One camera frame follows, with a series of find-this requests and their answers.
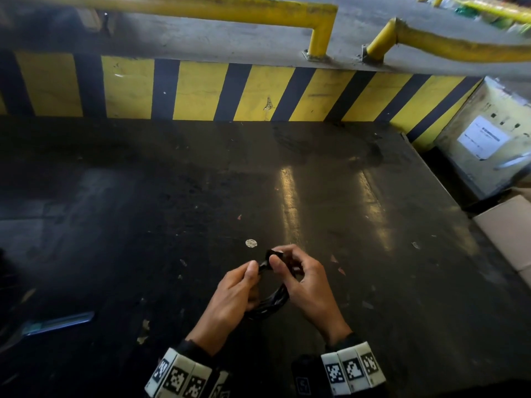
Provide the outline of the white marker wristband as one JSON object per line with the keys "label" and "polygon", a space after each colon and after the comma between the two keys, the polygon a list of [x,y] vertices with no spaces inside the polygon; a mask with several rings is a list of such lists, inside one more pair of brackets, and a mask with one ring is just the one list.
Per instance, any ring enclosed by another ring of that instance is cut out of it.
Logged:
{"label": "white marker wristband", "polygon": [[368,342],[321,355],[334,398],[376,388],[386,377]]}
{"label": "white marker wristband", "polygon": [[149,398],[232,398],[230,374],[168,348],[144,387]]}

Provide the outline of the person's left hand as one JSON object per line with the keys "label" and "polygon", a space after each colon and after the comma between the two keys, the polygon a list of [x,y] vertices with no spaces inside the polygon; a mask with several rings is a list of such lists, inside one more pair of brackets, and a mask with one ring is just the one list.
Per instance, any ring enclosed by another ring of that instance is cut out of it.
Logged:
{"label": "person's left hand", "polygon": [[255,287],[242,285],[243,265],[225,274],[205,311],[186,337],[212,356],[222,349],[245,313],[260,303],[258,283]]}

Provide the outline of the yellow bent guard rail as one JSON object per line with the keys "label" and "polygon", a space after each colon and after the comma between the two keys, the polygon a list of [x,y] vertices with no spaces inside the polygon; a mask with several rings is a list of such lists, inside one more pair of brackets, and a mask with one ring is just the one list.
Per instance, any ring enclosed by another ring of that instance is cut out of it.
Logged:
{"label": "yellow bent guard rail", "polygon": [[242,24],[309,28],[308,60],[323,60],[338,6],[289,0],[15,0],[57,6]]}

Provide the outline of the person's left forearm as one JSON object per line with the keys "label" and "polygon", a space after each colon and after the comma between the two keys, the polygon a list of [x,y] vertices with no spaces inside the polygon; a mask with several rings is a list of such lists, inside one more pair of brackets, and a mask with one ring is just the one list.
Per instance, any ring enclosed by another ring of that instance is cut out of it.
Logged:
{"label": "person's left forearm", "polygon": [[210,368],[214,366],[215,360],[213,356],[192,340],[182,340],[175,350],[178,354],[183,355],[196,363],[200,363]]}

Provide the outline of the yellow black striped curb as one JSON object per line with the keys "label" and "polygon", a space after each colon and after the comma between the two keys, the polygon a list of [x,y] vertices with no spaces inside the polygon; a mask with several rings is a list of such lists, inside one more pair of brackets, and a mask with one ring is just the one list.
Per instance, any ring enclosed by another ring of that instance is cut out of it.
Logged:
{"label": "yellow black striped curb", "polygon": [[0,115],[382,122],[427,150],[482,78],[0,49]]}

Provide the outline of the cardboard box with white label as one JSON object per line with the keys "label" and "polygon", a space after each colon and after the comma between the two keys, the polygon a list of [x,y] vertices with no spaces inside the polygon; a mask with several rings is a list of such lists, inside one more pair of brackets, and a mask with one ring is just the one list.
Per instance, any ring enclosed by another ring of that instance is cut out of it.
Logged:
{"label": "cardboard box with white label", "polygon": [[[483,116],[512,138],[480,161],[457,142]],[[433,144],[480,199],[506,188],[531,188],[531,81],[485,77]]]}

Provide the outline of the white shipping label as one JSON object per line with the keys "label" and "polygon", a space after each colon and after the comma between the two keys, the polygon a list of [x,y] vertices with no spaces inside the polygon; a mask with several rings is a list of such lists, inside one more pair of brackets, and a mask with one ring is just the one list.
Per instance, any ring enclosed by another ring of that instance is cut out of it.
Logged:
{"label": "white shipping label", "polygon": [[477,116],[457,138],[457,142],[476,159],[484,161],[488,160],[511,138],[483,116]]}

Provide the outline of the plain beige cardboard box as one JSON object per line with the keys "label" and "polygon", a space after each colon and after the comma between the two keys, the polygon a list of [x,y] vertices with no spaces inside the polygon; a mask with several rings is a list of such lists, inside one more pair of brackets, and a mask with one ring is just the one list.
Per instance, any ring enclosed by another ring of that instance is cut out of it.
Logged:
{"label": "plain beige cardboard box", "polygon": [[531,200],[515,195],[473,221],[531,289]]}

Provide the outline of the yellow dented guard rail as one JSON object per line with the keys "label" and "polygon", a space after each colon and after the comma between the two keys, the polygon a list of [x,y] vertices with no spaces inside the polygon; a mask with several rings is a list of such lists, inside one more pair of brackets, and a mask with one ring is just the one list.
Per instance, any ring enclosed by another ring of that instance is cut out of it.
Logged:
{"label": "yellow dented guard rail", "polygon": [[375,39],[362,47],[361,61],[382,65],[385,55],[398,45],[433,56],[464,63],[512,64],[531,62],[530,45],[476,43],[448,38],[410,27],[397,17],[390,19]]}

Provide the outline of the person's right hand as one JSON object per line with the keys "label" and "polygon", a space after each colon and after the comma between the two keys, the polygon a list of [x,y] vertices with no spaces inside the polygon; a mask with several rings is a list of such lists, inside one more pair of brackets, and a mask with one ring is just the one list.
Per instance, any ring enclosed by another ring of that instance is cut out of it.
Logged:
{"label": "person's right hand", "polygon": [[317,329],[328,346],[353,333],[345,321],[329,285],[323,265],[297,245],[277,246],[298,281],[297,289],[287,289],[290,301]]}

